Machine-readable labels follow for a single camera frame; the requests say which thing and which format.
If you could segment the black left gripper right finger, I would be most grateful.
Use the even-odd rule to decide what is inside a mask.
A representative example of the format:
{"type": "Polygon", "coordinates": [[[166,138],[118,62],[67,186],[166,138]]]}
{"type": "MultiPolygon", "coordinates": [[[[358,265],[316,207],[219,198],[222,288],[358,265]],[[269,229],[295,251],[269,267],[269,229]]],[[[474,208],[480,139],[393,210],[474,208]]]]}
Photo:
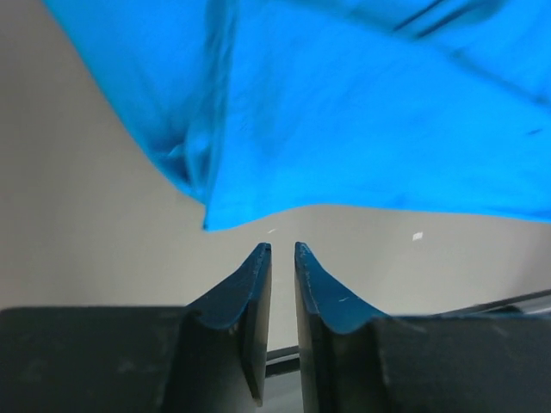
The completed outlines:
{"type": "Polygon", "coordinates": [[[294,248],[307,412],[547,412],[550,293],[388,315],[294,248]]]}

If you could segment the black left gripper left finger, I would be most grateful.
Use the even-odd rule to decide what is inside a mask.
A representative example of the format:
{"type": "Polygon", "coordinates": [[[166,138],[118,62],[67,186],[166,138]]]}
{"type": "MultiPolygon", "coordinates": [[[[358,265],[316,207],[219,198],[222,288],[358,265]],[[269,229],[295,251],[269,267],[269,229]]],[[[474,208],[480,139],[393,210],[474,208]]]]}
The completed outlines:
{"type": "Polygon", "coordinates": [[[184,306],[1,313],[4,412],[252,412],[263,401],[271,248],[184,306]]]}

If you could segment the blue t shirt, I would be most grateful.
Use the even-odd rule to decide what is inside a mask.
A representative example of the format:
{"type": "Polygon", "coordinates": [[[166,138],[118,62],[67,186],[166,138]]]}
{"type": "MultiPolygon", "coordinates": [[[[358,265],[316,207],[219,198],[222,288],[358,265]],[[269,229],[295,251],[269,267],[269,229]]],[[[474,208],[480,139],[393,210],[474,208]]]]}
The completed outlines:
{"type": "Polygon", "coordinates": [[[547,1],[49,1],[225,230],[335,204],[550,219],[547,1]]]}

